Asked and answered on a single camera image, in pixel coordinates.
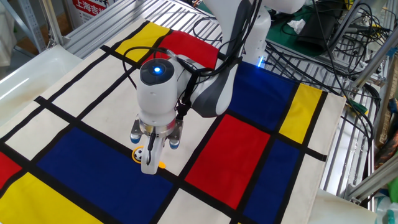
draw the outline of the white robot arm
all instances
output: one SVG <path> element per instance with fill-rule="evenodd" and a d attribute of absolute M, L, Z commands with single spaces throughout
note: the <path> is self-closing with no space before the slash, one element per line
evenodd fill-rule
<path fill-rule="evenodd" d="M 304 1 L 205 0 L 220 23 L 223 32 L 220 53 L 225 55 L 225 60 L 219 60 L 216 69 L 209 71 L 183 55 L 163 49 L 163 53 L 170 56 L 169 60 L 155 58 L 141 67 L 137 83 L 140 111 L 130 137 L 133 143 L 138 143 L 142 135 L 148 137 L 141 157 L 143 173 L 157 172 L 166 139 L 172 149 L 178 148 L 182 119 L 189 108 L 204 118 L 226 111 L 243 47 L 245 62 L 257 65 L 264 56 L 265 39 L 271 25 L 264 5 L 282 12 L 294 12 Z"/>

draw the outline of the blue light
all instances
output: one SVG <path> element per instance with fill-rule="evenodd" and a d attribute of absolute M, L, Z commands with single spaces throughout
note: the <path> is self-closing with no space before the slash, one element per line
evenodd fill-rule
<path fill-rule="evenodd" d="M 257 67 L 260 67 L 260 66 L 261 66 L 261 63 L 262 63 L 263 60 L 264 60 L 264 56 L 261 56 L 260 61 L 259 61 L 259 64 L 257 65 Z"/>

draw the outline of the mondrian-style mat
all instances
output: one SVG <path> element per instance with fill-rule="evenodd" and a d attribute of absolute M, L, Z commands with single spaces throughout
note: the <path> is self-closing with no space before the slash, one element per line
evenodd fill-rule
<path fill-rule="evenodd" d="M 0 222 L 306 223 L 345 99 L 253 65 L 218 118 L 185 117 L 165 169 L 141 173 L 129 133 L 149 50 L 214 68 L 218 49 L 139 21 L 0 128 Z"/>

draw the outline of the red rectangle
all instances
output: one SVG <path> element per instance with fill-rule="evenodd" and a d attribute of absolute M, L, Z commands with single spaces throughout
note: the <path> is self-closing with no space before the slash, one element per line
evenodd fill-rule
<path fill-rule="evenodd" d="M 225 115 L 185 179 L 236 209 L 269 135 Z"/>
<path fill-rule="evenodd" d="M 22 168 L 18 164 L 0 152 L 0 189 L 10 177 L 21 169 Z"/>
<path fill-rule="evenodd" d="M 214 69 L 216 67 L 218 49 L 185 32 L 173 30 L 158 46 L 158 48 L 161 47 L 171 50 L 176 55 L 187 56 L 206 68 Z M 160 53 L 157 53 L 156 57 L 168 58 L 167 55 Z"/>

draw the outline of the red sign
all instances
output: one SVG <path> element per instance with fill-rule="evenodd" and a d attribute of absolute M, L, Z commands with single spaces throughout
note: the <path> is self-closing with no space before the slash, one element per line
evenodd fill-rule
<path fill-rule="evenodd" d="M 73 0 L 73 5 L 78 9 L 85 13 L 88 13 L 92 16 L 98 15 L 98 13 L 102 12 L 105 7 L 101 6 L 97 3 L 93 3 L 89 0 Z"/>

